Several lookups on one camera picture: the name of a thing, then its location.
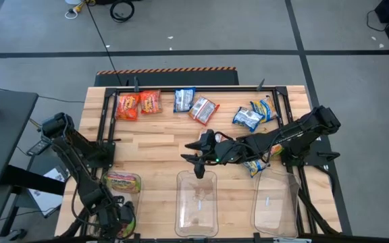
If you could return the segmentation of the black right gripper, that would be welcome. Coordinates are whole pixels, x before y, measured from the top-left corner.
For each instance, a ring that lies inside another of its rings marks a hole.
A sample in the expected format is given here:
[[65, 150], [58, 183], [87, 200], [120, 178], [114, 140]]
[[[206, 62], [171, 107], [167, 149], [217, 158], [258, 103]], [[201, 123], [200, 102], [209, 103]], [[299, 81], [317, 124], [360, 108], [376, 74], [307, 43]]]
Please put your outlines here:
[[197, 179], [203, 179], [205, 163], [210, 165], [240, 164], [247, 159], [245, 146], [238, 144], [232, 137], [223, 142], [216, 142], [213, 130], [205, 130], [197, 141], [184, 146], [199, 151], [199, 156], [181, 154], [183, 159], [194, 165], [193, 171]]

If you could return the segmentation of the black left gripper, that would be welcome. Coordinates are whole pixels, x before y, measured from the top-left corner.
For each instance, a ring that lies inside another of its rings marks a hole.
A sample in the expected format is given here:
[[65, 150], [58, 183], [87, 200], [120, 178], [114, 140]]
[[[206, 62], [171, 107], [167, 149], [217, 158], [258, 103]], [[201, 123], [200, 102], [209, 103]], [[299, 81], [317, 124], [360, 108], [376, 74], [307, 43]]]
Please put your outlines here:
[[123, 223], [130, 223], [134, 213], [131, 202], [124, 204], [124, 197], [103, 198], [94, 203], [100, 236], [117, 236]]

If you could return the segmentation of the clear plastic bin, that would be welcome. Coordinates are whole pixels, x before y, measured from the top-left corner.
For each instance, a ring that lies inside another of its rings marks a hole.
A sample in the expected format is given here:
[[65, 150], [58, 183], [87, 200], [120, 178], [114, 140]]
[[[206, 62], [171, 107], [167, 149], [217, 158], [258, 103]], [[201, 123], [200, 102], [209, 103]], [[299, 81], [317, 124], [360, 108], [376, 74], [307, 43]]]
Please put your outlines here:
[[[123, 171], [115, 171], [115, 172], [119, 172], [119, 173], [128, 173], [128, 172], [123, 172]], [[107, 172], [103, 173], [102, 176], [101, 176], [101, 181], [104, 182], [102, 180], [103, 176], [106, 174]], [[111, 193], [113, 194], [113, 196], [123, 196], [124, 197], [124, 204], [127, 204], [127, 203], [131, 203], [132, 204], [132, 208], [133, 208], [133, 213], [134, 213], [134, 216], [136, 216], [136, 213], [137, 213], [137, 210], [138, 210], [138, 205], [139, 205], [139, 202], [140, 202], [140, 192], [137, 193], [137, 194], [130, 194], [130, 193], [122, 193], [122, 192], [117, 192], [113, 189], [111, 189], [109, 187]], [[88, 226], [87, 227], [87, 232], [92, 235], [92, 236], [99, 236], [99, 233], [100, 233], [100, 229], [97, 228], [97, 227], [94, 227], [94, 226]]]
[[298, 236], [298, 177], [286, 171], [264, 169], [256, 181], [252, 216], [254, 228], [263, 234], [294, 239]]
[[211, 238], [218, 233], [217, 176], [206, 171], [198, 179], [190, 171], [177, 175], [175, 232], [185, 238]]

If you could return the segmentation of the blue Maruchan noodle pack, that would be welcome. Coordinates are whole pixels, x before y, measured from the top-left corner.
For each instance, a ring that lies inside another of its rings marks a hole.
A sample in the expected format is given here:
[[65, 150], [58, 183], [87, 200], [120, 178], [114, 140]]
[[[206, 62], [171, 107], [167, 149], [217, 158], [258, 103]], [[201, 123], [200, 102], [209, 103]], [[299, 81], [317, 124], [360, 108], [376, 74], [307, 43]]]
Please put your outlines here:
[[250, 104], [255, 113], [263, 116], [260, 121], [261, 124], [269, 122], [278, 116], [274, 101], [269, 95], [258, 101], [251, 101]]
[[239, 107], [232, 120], [232, 123], [246, 127], [250, 132], [254, 132], [264, 117], [264, 115], [258, 114], [255, 111], [251, 111], [245, 107]]
[[256, 159], [253, 161], [245, 161], [242, 164], [246, 169], [248, 169], [249, 174], [252, 178], [260, 171], [263, 171], [265, 168], [270, 166], [269, 163], [265, 163], [261, 159]]
[[174, 113], [188, 112], [193, 106], [196, 88], [181, 88], [174, 93]]

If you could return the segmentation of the white paper sheet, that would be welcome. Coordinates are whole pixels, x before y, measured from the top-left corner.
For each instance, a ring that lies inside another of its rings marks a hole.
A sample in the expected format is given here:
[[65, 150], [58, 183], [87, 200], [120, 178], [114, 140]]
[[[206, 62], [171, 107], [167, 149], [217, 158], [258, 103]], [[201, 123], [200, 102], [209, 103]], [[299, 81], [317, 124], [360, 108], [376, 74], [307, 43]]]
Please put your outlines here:
[[[45, 173], [44, 176], [60, 182], [66, 181], [66, 175], [59, 167], [53, 168]], [[28, 192], [43, 215], [48, 215], [53, 209], [60, 206], [63, 200], [62, 195], [42, 192], [35, 189], [28, 189]]]

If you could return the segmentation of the black hazard-striped floor mat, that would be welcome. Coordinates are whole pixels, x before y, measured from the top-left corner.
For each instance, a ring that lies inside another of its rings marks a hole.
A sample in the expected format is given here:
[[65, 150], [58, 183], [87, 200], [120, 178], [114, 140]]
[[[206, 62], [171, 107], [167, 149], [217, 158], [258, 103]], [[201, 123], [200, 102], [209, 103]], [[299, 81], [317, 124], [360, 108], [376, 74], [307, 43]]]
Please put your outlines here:
[[238, 86], [235, 67], [176, 67], [99, 71], [94, 86]]

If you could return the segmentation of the black remote control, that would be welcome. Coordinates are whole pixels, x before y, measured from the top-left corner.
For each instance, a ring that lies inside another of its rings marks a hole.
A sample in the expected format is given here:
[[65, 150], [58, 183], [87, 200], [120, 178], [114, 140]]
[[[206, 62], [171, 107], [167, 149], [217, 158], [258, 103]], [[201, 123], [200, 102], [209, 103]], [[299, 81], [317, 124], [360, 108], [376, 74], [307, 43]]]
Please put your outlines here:
[[50, 145], [51, 144], [49, 142], [47, 142], [46, 140], [40, 140], [34, 146], [32, 146], [30, 149], [28, 149], [26, 154], [28, 156], [31, 156], [31, 157], [40, 155], [42, 152], [47, 150], [50, 147]]

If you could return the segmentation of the black desk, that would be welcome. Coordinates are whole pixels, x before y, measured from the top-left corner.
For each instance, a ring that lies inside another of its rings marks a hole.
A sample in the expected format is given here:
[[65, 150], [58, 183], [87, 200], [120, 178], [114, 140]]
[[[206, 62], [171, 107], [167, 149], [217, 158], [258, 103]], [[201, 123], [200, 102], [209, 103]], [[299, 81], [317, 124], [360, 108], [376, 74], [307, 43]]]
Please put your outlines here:
[[0, 90], [0, 217], [14, 187], [62, 195], [65, 184], [9, 164], [38, 95]]

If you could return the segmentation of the yellow white power plug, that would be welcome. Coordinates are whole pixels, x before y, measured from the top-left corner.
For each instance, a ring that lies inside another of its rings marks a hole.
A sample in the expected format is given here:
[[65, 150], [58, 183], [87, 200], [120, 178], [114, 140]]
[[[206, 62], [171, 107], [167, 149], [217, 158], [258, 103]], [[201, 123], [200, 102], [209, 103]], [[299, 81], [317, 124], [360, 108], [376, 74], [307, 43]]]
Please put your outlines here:
[[68, 20], [73, 20], [78, 17], [78, 14], [81, 12], [83, 6], [85, 5], [85, 1], [81, 1], [79, 4], [73, 6], [65, 13], [64, 17]]

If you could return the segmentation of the black metal table frame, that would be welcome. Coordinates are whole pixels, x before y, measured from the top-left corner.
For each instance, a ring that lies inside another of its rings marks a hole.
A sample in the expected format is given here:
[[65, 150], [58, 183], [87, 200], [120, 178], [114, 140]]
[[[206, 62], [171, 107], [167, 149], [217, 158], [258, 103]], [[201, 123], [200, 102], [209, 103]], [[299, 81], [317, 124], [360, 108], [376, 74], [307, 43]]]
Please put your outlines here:
[[[292, 117], [310, 112], [309, 100], [304, 86], [287, 86]], [[84, 101], [78, 131], [89, 140], [96, 140], [105, 99], [104, 87], [89, 87]], [[199, 139], [202, 129], [213, 129], [228, 136], [239, 137], [249, 133], [243, 127], [232, 124], [239, 107], [250, 107], [250, 101], [272, 96], [270, 88], [256, 91], [254, 86], [202, 86], [198, 96], [219, 105], [208, 126], [194, 121], [186, 113], [173, 113], [174, 87], [166, 92], [161, 89], [163, 112], [140, 114], [137, 121], [115, 122], [113, 137], [115, 162], [112, 169], [136, 173], [141, 178], [141, 195], [136, 218], [136, 233], [145, 238], [179, 238], [175, 231], [177, 175], [181, 171], [193, 172], [193, 165], [180, 154], [193, 154], [185, 144]], [[218, 165], [206, 167], [217, 177], [218, 233], [214, 238], [252, 238], [258, 230], [253, 225], [252, 205], [255, 197], [256, 178], [251, 178], [243, 165]], [[329, 225], [344, 233], [340, 225], [336, 203], [330, 189], [329, 177], [313, 167], [305, 167], [305, 175], [312, 203]], [[71, 201], [76, 182], [68, 181], [63, 204], [54, 235], [64, 233], [75, 220]]]

